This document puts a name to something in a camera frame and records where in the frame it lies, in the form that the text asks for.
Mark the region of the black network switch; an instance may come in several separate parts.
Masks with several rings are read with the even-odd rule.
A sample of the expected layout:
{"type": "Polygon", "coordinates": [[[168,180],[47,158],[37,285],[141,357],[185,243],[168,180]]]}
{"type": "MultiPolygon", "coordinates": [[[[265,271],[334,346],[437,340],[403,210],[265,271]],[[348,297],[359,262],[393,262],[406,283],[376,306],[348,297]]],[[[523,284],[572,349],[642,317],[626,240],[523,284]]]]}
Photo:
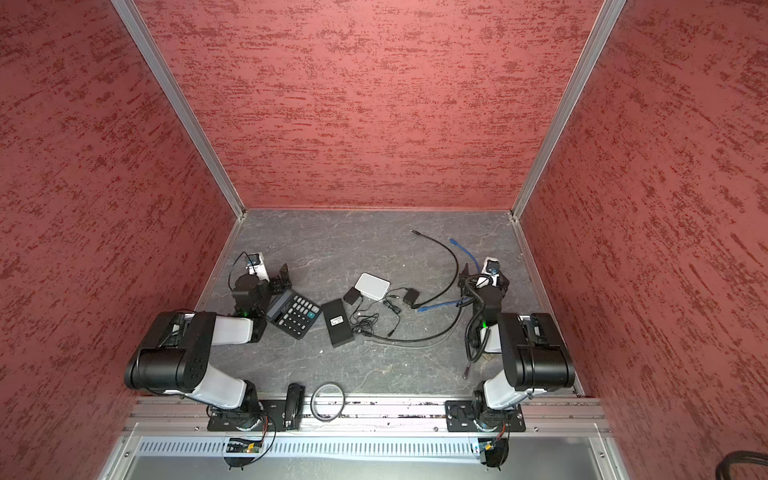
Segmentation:
{"type": "Polygon", "coordinates": [[[341,347],[354,340],[354,333],[342,299],[324,303],[320,310],[333,348],[341,347]]]}

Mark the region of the black power adapter with cable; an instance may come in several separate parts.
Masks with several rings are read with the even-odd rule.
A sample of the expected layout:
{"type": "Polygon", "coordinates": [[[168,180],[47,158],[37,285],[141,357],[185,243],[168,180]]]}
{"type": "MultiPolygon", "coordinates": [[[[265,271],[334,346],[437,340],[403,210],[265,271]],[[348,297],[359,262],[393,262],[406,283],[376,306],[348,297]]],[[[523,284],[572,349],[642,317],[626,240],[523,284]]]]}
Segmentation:
{"type": "Polygon", "coordinates": [[[400,287],[388,293],[381,300],[373,300],[368,306],[358,306],[351,318],[352,333],[376,339],[391,339],[402,321],[405,307],[412,307],[420,297],[415,288],[400,287]],[[393,318],[394,323],[384,334],[376,333],[377,325],[385,318],[393,318]]]}

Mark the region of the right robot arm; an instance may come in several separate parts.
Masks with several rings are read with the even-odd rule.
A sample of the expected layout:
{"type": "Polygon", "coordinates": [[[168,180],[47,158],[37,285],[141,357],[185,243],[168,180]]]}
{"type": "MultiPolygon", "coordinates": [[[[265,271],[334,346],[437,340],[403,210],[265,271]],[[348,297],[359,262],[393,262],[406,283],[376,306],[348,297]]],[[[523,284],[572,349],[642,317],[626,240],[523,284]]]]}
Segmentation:
{"type": "Polygon", "coordinates": [[[498,355],[502,362],[502,369],[473,391],[473,422],[484,432],[505,432],[520,403],[570,388],[576,377],[552,316],[504,312],[507,287],[501,274],[475,274],[460,281],[462,295],[472,309],[464,332],[467,365],[474,365],[486,353],[498,355]]]}

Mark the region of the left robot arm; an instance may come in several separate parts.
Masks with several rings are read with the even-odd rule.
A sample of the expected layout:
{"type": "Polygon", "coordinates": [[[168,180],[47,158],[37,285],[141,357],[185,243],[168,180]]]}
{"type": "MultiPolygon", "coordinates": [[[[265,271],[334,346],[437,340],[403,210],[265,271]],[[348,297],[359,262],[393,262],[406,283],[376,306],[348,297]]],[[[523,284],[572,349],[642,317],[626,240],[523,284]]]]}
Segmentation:
{"type": "Polygon", "coordinates": [[[212,366],[210,354],[214,346],[259,342],[272,300],[291,286],[288,266],[282,265],[271,278],[246,273],[237,279],[233,315],[191,310],[158,314],[126,367],[124,384],[204,404],[212,419],[230,431],[266,430],[269,418],[255,385],[212,366]]]}

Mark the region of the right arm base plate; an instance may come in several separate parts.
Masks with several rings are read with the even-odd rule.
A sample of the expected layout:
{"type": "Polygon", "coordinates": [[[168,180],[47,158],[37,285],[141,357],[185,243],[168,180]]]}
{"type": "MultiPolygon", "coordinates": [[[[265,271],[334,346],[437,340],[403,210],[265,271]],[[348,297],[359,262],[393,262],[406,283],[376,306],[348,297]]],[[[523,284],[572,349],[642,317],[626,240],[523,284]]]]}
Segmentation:
{"type": "Polygon", "coordinates": [[[452,433],[521,433],[526,431],[521,405],[507,410],[477,406],[469,400],[449,400],[444,404],[447,430],[452,433]]]}

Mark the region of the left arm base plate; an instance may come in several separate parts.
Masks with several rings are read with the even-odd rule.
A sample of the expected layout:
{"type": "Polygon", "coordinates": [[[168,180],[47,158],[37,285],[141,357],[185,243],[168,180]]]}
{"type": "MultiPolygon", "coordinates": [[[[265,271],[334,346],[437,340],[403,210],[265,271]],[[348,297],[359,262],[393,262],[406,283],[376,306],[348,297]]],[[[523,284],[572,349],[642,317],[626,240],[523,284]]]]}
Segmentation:
{"type": "Polygon", "coordinates": [[[207,430],[239,434],[258,433],[263,430],[266,423],[269,423],[271,431],[285,432],[284,406],[285,399],[267,399],[260,401],[260,408],[256,413],[211,408],[207,430]]]}

